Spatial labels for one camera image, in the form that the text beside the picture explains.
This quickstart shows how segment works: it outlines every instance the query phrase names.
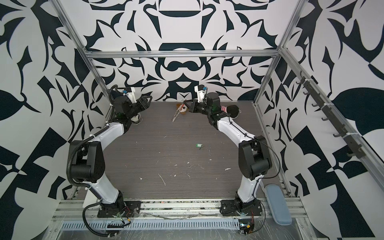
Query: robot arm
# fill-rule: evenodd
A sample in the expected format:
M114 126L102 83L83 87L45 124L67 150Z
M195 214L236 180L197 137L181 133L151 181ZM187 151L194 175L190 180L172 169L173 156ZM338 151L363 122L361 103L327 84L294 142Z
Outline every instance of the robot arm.
M204 85L197 86L197 93L199 89L207 90ZM235 123L227 113L223 112L217 93L208 93L204 95L203 99L186 100L183 103L190 112L207 115L208 122L238 146L238 164L243 176L241 185L236 192L236 209L238 212L242 212L254 206L255 193L260 181L272 167L266 139L263 136L256 137L247 132Z
M136 99L134 92L134 88L126 88L124 94L113 92L115 97L110 122L107 122L103 130L95 135L91 134L88 139L72 141L67 164L67 178L72 185L86 186L98 199L102 199L104 205L119 209L123 203L122 195L104 173L103 150L128 131L133 117L150 106L151 96Z

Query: orange object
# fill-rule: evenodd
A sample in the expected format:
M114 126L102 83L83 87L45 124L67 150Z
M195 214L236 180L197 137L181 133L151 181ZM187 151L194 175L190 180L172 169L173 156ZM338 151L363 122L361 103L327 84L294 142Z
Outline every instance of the orange object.
M187 106L185 106L185 105L182 104L182 103L178 103L178 104L176 104L176 108L179 108L181 105L183 105L183 107L182 107L182 109L180 110L180 113L183 114L183 115L185 115L185 114L187 113L187 110L188 110Z

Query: red wire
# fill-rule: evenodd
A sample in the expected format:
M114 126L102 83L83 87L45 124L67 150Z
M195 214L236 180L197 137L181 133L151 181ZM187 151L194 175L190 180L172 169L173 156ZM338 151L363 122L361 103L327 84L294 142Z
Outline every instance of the red wire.
M129 209L129 207L125 207L125 208L123 208L122 210L124 211L124 209L128 209L128 210L129 210L129 212L128 212L126 215L128 215L128 214L131 212L131 210Z

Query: metal vent grate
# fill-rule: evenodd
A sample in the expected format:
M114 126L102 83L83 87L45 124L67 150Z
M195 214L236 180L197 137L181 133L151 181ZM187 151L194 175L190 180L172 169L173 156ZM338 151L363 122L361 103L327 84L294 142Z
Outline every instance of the metal vent grate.
M116 220L95 220L89 225L93 229L106 229L108 224L120 225ZM83 221L64 221L62 230L84 230ZM132 220L132 224L125 230L185 230L185 229L239 229L237 219L175 219L175 220Z

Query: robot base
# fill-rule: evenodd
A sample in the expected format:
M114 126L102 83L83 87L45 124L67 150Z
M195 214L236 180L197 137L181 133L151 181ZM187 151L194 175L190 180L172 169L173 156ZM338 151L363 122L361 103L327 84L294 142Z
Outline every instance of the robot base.
M262 206L258 200L254 200L253 203L242 212L238 212L238 207L235 205L235 200L221 200L220 212L223 216L251 216L252 212L254 216L261 216Z
M122 213L121 217L132 217L135 213L140 212L141 201L123 201L122 193L119 191L118 198L115 203L102 204L97 214L98 218L108 218L117 216Z

